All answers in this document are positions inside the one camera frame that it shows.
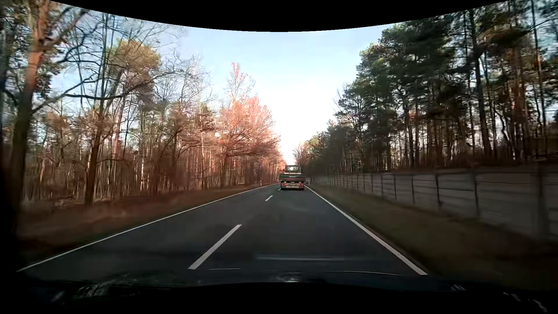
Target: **sky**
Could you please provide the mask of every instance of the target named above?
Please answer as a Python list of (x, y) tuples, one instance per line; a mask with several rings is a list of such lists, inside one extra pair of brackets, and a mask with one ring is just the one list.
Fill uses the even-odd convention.
[(271, 109), (283, 157), (292, 164), (292, 149), (333, 119), (337, 89), (355, 78), (359, 52), (390, 26), (312, 32), (188, 28), (176, 47), (182, 56), (202, 57), (215, 91), (225, 87), (233, 62), (256, 81), (254, 91)]

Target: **truck rear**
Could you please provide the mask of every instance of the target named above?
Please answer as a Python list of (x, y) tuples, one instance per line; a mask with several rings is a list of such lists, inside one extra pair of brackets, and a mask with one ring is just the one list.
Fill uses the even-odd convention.
[(298, 165), (285, 166), (285, 173), (279, 174), (281, 189), (302, 189), (306, 182), (306, 174), (302, 173), (302, 169)]

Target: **road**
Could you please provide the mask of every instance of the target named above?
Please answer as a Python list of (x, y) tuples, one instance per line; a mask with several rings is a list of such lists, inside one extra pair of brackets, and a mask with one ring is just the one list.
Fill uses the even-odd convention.
[(97, 241), (21, 270), (101, 280), (130, 271), (347, 270), (425, 274), (306, 188), (257, 188)]

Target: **concrete wall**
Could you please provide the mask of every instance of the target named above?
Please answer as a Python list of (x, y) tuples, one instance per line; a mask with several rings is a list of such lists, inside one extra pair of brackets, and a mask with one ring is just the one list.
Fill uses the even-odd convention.
[(558, 167), (336, 174), (312, 178), (423, 210), (558, 241)]

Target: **grass verge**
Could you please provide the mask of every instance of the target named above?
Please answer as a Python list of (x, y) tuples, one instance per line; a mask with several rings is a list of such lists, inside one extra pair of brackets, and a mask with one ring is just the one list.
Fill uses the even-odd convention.
[(24, 263), (42, 260), (103, 237), (259, 187), (175, 192), (103, 201), (84, 207), (29, 207), (20, 213), (17, 240)]
[(396, 244), (427, 272), (506, 287), (558, 289), (558, 244), (338, 187), (311, 188)]

